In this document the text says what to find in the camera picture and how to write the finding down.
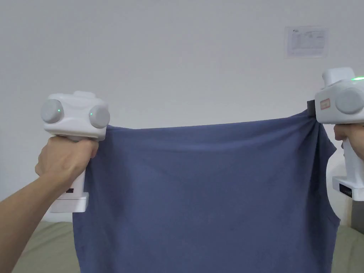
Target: white wall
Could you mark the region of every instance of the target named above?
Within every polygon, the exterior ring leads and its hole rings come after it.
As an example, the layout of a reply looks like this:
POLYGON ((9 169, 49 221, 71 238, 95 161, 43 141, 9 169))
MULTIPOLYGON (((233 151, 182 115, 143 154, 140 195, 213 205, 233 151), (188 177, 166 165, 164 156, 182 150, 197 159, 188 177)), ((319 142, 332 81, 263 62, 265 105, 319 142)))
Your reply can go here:
MULTIPOLYGON (((49 94, 94 92, 112 125, 131 128, 290 116, 325 69, 364 74, 363 9, 361 0, 1 1, 0 199, 37 177, 49 94), (326 59, 284 58, 284 28, 297 25, 330 28, 326 59)), ((328 173, 343 171, 339 151, 328 173)), ((329 197, 346 223, 349 200, 331 186, 329 197)))

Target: blue t-shirt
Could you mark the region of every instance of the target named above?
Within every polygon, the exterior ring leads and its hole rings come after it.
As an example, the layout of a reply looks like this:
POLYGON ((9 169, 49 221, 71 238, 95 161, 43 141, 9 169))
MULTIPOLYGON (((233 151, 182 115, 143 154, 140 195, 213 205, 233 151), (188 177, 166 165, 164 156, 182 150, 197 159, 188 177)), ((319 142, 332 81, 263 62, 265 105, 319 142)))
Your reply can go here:
POLYGON ((275 120, 108 127, 73 214, 82 273, 329 273, 335 147, 306 112, 275 120))

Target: fingers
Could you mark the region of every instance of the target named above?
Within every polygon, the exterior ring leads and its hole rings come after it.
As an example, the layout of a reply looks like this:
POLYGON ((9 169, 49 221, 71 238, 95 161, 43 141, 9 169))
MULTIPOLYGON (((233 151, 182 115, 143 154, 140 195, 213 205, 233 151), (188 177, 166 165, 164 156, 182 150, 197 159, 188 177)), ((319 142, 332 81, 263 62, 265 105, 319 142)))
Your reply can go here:
POLYGON ((336 140, 345 140, 348 137, 350 130, 350 125, 348 124, 339 124, 335 125, 334 133, 336 140))
POLYGON ((84 152, 89 155, 89 158, 94 158, 99 148, 99 143, 97 141, 89 139, 79 141, 78 145, 84 149, 84 152))

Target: green bedsheet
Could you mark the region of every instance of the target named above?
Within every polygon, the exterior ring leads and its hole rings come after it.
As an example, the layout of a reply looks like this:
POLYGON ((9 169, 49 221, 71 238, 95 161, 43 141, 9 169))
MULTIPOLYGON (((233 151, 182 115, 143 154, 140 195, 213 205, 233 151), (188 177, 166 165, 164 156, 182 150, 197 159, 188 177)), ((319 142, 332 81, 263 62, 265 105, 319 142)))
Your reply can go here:
MULTIPOLYGON (((78 273, 72 223, 41 222, 13 273, 78 273)), ((364 272, 364 235, 340 226, 332 273, 364 272)))

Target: sticker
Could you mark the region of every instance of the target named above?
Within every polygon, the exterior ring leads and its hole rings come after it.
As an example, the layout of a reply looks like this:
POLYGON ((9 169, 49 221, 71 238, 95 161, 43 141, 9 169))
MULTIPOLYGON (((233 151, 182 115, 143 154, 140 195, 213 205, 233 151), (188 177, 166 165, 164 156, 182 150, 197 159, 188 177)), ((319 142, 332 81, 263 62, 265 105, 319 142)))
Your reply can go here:
POLYGON ((320 107, 321 107, 321 110, 330 108, 330 99, 320 101, 320 107))

